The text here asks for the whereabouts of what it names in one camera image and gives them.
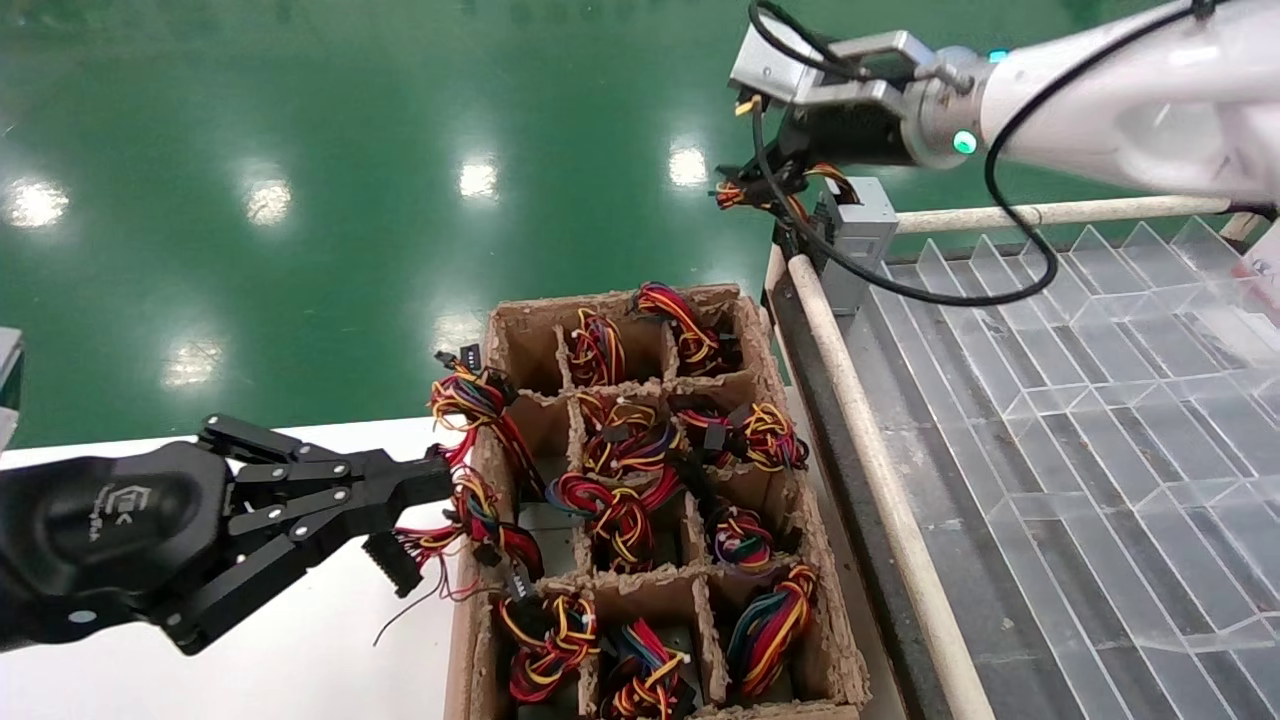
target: wire connector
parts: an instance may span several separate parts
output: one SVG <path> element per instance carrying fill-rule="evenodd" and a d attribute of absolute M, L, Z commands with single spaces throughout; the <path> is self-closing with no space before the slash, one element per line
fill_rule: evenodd
<path fill-rule="evenodd" d="M 410 557 L 408 552 L 404 552 L 392 533 L 374 533 L 360 547 L 396 585 L 396 597 L 407 597 L 422 582 L 422 573 L 419 570 L 417 562 Z"/>

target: green floor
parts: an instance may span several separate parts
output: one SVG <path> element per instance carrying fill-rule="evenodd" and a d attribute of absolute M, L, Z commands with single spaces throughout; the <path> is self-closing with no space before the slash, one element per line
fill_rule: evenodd
<path fill-rule="evenodd" d="M 837 36 L 1016 46 L 1143 0 L 792 1 Z M 0 3 L 0 325 L 18 446 L 416 415 L 499 300 L 759 290 L 768 220 L 705 196 L 750 128 L 730 0 Z M 987 204 L 978 163 L 879 173 Z M 1009 173 L 1018 200 L 1115 191 Z"/>

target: black cable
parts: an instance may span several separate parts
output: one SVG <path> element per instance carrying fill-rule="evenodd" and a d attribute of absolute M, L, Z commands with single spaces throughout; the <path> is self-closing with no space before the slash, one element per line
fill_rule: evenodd
<path fill-rule="evenodd" d="M 786 26 L 787 29 L 800 36 L 800 40 L 805 41 L 805 45 L 813 47 L 819 55 L 823 56 L 823 59 L 814 60 L 813 58 L 805 55 L 804 53 L 800 53 L 795 47 L 791 47 L 786 42 L 782 42 L 782 38 L 778 37 L 777 35 L 773 35 L 773 31 L 771 31 L 768 26 L 764 24 L 764 20 L 760 18 L 762 9 L 768 12 L 771 15 L 773 15 L 774 19 Z M 750 5 L 746 6 L 746 17 L 751 20 L 751 27 L 755 28 L 755 32 L 759 33 L 760 37 L 763 37 L 764 41 L 768 42 L 771 47 L 773 47 L 778 53 L 782 53 L 787 58 L 791 58 L 792 60 L 803 65 L 819 69 L 824 73 L 840 76 L 845 79 L 851 79 L 851 81 L 865 79 L 865 78 L 859 78 L 856 74 L 854 74 L 854 70 L 849 67 L 849 64 L 840 55 L 836 55 L 831 50 L 831 47 L 827 47 L 827 44 L 823 42 L 822 38 L 814 35 L 809 28 L 800 24 L 800 20 L 792 18 L 790 13 L 777 6 L 776 4 L 769 3 L 769 0 L 754 0 Z"/>
<path fill-rule="evenodd" d="M 1219 0 L 1219 4 L 1228 1 L 1229 0 Z M 805 42 L 814 45 L 814 42 L 817 41 L 815 36 L 806 28 L 800 26 L 800 23 L 795 18 L 786 14 L 785 12 L 780 13 L 778 12 L 780 9 L 768 0 L 751 0 L 751 5 L 748 9 L 748 14 L 751 18 L 751 26 L 756 29 L 756 32 L 760 32 L 760 27 L 763 27 L 763 24 L 758 24 L 759 9 L 762 8 L 773 14 L 773 17 L 778 19 L 778 22 L 787 26 L 791 31 L 794 31 L 803 40 L 805 40 Z M 1111 41 L 1102 49 L 1094 51 L 1092 55 L 1084 58 L 1078 64 L 1068 69 L 1065 73 L 1055 78 L 1053 82 L 1044 86 L 1034 96 L 1032 96 L 1032 99 L 1028 100 L 1027 104 L 1021 106 L 1021 109 L 1014 113 L 1012 118 L 1009 119 L 1005 127 L 1001 128 L 1001 131 L 996 135 L 996 138 L 991 142 L 991 147 L 987 152 L 987 160 L 983 167 L 983 181 L 986 182 L 987 186 L 987 193 L 991 195 L 992 201 L 996 202 L 996 205 L 1005 213 L 1005 215 L 1007 215 L 1009 219 L 1012 220 L 1012 223 L 1023 232 L 1023 234 L 1027 236 L 1027 240 L 1029 240 L 1032 245 L 1034 245 L 1036 249 L 1039 250 L 1039 252 L 1044 256 L 1044 263 L 1046 263 L 1044 273 L 1036 282 L 1024 288 L 998 295 L 979 295 L 979 296 L 942 295 L 942 293 L 929 292 L 927 290 L 922 290 L 909 284 L 902 284 L 891 281 L 883 275 L 876 274 L 874 272 L 859 265 L 852 258 L 836 250 L 822 236 L 819 236 L 818 232 L 812 225 L 809 225 L 809 223 L 804 222 L 795 213 L 791 205 L 786 201 L 786 195 L 782 192 L 782 188 L 778 186 L 777 178 L 773 176 L 773 170 L 768 165 L 768 158 L 764 151 L 764 110 L 760 102 L 758 101 L 754 102 L 751 111 L 751 135 L 753 135 L 753 141 L 755 143 L 756 164 L 760 165 L 760 173 L 764 176 L 765 182 L 768 182 L 769 190 L 774 193 L 774 196 L 786 209 L 786 213 L 791 223 L 797 228 L 799 232 L 805 234 L 805 237 L 809 240 L 809 243 L 814 247 L 814 250 L 823 254 L 828 260 L 836 263 L 837 265 L 858 275 L 859 278 L 877 287 L 884 288 L 890 292 L 901 295 L 904 297 L 909 297 L 911 300 L 920 300 L 923 302 L 932 302 L 934 305 L 951 305 L 957 307 L 984 307 L 991 305 L 1004 305 L 1007 302 L 1024 300 L 1043 291 L 1046 287 L 1048 287 L 1050 283 L 1053 282 L 1053 278 L 1057 277 L 1059 259 L 1057 254 L 1053 252 L 1053 247 L 1048 243 L 1048 241 L 1044 240 L 1044 237 L 1041 236 L 1041 233 L 1030 223 L 1024 220 L 1020 215 L 1018 215 L 1018 213 L 1014 213 L 1012 206 L 1005 199 L 1005 193 L 1001 192 L 1000 184 L 996 181 L 996 164 L 1000 159 L 1000 152 L 1009 143 L 1012 135 L 1018 132 L 1018 129 L 1021 128 L 1041 106 L 1043 106 L 1050 99 L 1057 95 L 1064 87 L 1076 81 L 1080 76 L 1094 68 L 1098 63 L 1106 60 L 1107 58 L 1119 53 L 1120 50 L 1128 47 L 1133 42 L 1158 29 L 1162 29 L 1178 20 L 1185 19 L 1192 14 L 1193 14 L 1192 8 L 1187 8 L 1171 13 L 1170 15 L 1166 15 L 1164 18 L 1157 18 L 1142 27 L 1138 27 L 1117 37 L 1116 40 Z M 787 55 L 788 58 L 792 58 L 796 61 L 815 69 L 824 69 L 817 60 L 804 56 L 800 53 L 796 53 L 791 47 L 786 46 L 786 44 L 781 42 L 781 40 L 778 40 L 778 37 L 774 36 L 773 33 L 760 32 L 760 35 L 762 37 L 764 37 L 765 42 L 768 42 L 772 47 Z M 814 47 L 817 49 L 822 45 L 823 44 L 818 42 L 818 45 L 814 45 Z"/>

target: loose wire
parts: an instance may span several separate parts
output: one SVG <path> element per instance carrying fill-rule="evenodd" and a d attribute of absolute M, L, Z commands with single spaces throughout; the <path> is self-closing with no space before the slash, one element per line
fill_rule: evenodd
<path fill-rule="evenodd" d="M 577 311 L 577 329 L 570 333 L 568 369 L 579 387 L 618 384 L 626 375 L 626 352 L 618 327 L 586 307 Z"/>
<path fill-rule="evenodd" d="M 595 609 L 579 596 L 557 596 L 543 601 L 550 629 L 534 637 L 520 626 L 516 602 L 509 597 L 498 603 L 498 616 L 516 641 L 518 650 L 511 662 L 511 696 L 522 705 L 544 702 L 577 667 L 599 648 Z"/>
<path fill-rule="evenodd" d="M 689 655 L 662 644 L 643 619 L 622 628 L 618 644 L 620 656 L 635 659 L 637 666 L 627 683 L 608 700 L 605 714 L 614 720 L 669 720 L 680 688 L 676 670 L 690 661 Z"/>
<path fill-rule="evenodd" d="M 726 660 L 730 679 L 745 697 L 758 697 L 778 679 L 787 651 L 812 620 L 815 585 L 813 570 L 795 565 L 742 611 L 730 637 Z"/>
<path fill-rule="evenodd" d="M 541 496 L 547 486 L 538 473 L 525 438 L 507 414 L 511 389 L 507 377 L 493 368 L 485 368 L 479 374 L 472 373 L 456 359 L 449 368 L 453 370 L 451 375 L 431 383 L 431 414 L 439 424 L 465 434 L 457 446 L 444 450 L 445 460 L 451 466 L 462 464 L 467 452 L 475 447 L 480 428 L 492 427 L 507 457 L 520 470 L 520 475 L 532 492 Z M 465 423 L 457 424 L 449 415 L 462 415 Z"/>

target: cardboard tray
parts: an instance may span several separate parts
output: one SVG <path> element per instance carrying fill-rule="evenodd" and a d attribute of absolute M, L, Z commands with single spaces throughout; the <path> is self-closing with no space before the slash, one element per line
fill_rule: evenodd
<path fill-rule="evenodd" d="M 607 402 L 625 396 L 657 406 L 663 406 L 675 395 L 699 393 L 716 397 L 727 409 L 749 401 L 786 409 L 759 306 L 732 284 L 684 288 L 681 293 L 704 323 L 719 319 L 726 329 L 732 325 L 742 346 L 740 369 L 713 378 L 682 375 L 669 327 L 628 314 L 630 292 L 503 302 L 493 311 L 484 360 L 486 365 L 506 370 L 522 388 L 509 413 L 544 477 L 581 469 L 586 433 L 579 409 L 580 392 L 590 392 Z M 627 360 L 626 383 L 603 388 L 572 384 L 566 328 L 577 327 L 579 307 L 602 313 L 618 325 Z M 481 433 L 471 464 L 502 496 L 502 512 L 511 520 L 512 473 L 490 433 Z M 590 597 L 602 626 L 643 616 L 655 626 L 686 628 L 696 651 L 705 700 L 699 717 L 856 719 L 870 698 L 867 665 L 854 644 L 835 559 L 805 473 L 769 474 L 740 464 L 714 474 L 721 493 L 760 512 L 780 539 L 774 559 L 777 573 L 804 561 L 818 575 L 813 623 L 788 662 L 790 694 L 795 696 L 790 702 L 735 705 L 737 700 L 724 661 L 728 633 L 751 592 L 771 584 L 776 573 L 751 577 L 714 564 L 696 503 L 686 493 L 654 518 L 657 530 L 673 538 L 678 565 L 668 562 L 637 574 L 600 570 L 593 562 L 589 538 L 576 529 L 571 541 L 573 571 L 544 578 L 538 584 L 539 591 Z M 644 477 L 625 477 L 621 482 L 645 480 Z M 500 579 L 489 573 L 493 570 L 480 566 L 470 553 L 461 553 L 454 587 L 467 585 L 477 574 L 483 583 L 498 584 Z M 494 621 L 493 600 L 486 594 L 475 596 L 460 603 L 453 618 L 445 717 L 513 719 L 515 703 L 507 693 L 506 678 L 515 647 Z M 598 716 L 599 682 L 599 666 L 593 659 L 580 669 L 576 682 L 579 716 Z"/>

